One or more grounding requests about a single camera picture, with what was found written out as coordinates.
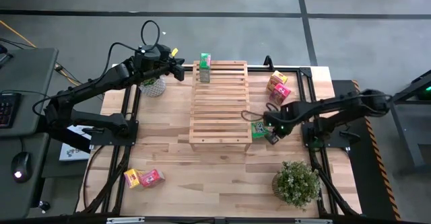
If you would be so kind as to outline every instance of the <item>white pot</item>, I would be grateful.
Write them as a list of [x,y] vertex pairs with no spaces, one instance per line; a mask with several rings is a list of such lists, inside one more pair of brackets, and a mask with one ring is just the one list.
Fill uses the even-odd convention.
[[166,83],[163,77],[160,76],[160,78],[157,79],[156,82],[154,82],[153,84],[151,85],[141,84],[139,88],[141,89],[142,93],[145,94],[146,96],[157,97],[157,96],[160,96],[166,89]]

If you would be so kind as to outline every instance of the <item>concrete floor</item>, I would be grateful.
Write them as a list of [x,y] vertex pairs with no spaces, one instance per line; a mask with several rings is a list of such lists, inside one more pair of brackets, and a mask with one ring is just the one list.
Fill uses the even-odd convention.
[[[305,0],[309,13],[430,14],[431,0]],[[57,9],[153,12],[271,12],[299,13],[298,0],[0,0],[3,9]],[[277,65],[310,65],[304,27],[300,18],[275,17],[55,17],[0,15],[10,26],[39,47],[60,50],[59,62],[78,79],[98,77],[108,47],[119,41],[139,44],[141,24],[157,21],[160,43],[178,47],[188,62],[200,52],[214,59],[247,60],[260,65],[267,54]],[[151,26],[145,37],[154,39]],[[393,94],[430,69],[430,20],[328,20],[310,19],[317,63],[329,66],[333,79],[357,79],[361,88]],[[0,27],[2,38],[20,40]],[[131,56],[116,48],[111,63]],[[54,74],[49,94],[69,86]],[[77,106],[99,112],[97,98]],[[372,119],[401,217],[406,221],[431,222],[431,178],[395,178],[393,173],[408,163],[402,157],[390,115]],[[81,177],[57,179],[47,184],[44,197],[53,209],[48,215],[71,213]]]

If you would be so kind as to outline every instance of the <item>computer mouse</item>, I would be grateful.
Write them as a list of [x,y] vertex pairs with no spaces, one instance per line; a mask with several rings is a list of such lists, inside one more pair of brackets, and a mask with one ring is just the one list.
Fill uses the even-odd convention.
[[27,182],[32,177],[31,155],[22,151],[13,157],[11,164],[12,177],[17,183]]

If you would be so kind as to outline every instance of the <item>potted plant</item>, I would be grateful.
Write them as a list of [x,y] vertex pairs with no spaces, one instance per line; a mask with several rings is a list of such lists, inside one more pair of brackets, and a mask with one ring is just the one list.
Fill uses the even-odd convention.
[[321,183],[317,170],[303,161],[283,161],[283,166],[272,180],[274,195],[288,204],[301,208],[319,197]]

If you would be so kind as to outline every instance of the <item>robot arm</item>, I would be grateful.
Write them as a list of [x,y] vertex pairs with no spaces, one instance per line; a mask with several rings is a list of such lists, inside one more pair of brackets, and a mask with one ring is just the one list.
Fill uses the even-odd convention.
[[53,96],[44,109],[46,124],[53,129],[81,124],[106,128],[113,135],[127,135],[129,126],[122,114],[102,116],[78,112],[73,109],[74,105],[108,90],[125,89],[169,73],[182,81],[185,70],[181,65],[184,61],[184,59],[171,58],[170,48],[164,45],[139,47],[133,57],[109,69],[100,78],[89,80],[77,87],[69,87]]
[[273,126],[272,135],[267,139],[271,144],[275,144],[278,138],[289,135],[297,124],[315,115],[334,111],[339,112],[328,118],[314,119],[314,137],[324,137],[332,133],[336,126],[364,116],[384,116],[389,111],[387,95],[366,89],[360,93],[351,92],[317,102],[291,102],[282,106],[280,111],[266,111],[263,113],[264,125]]

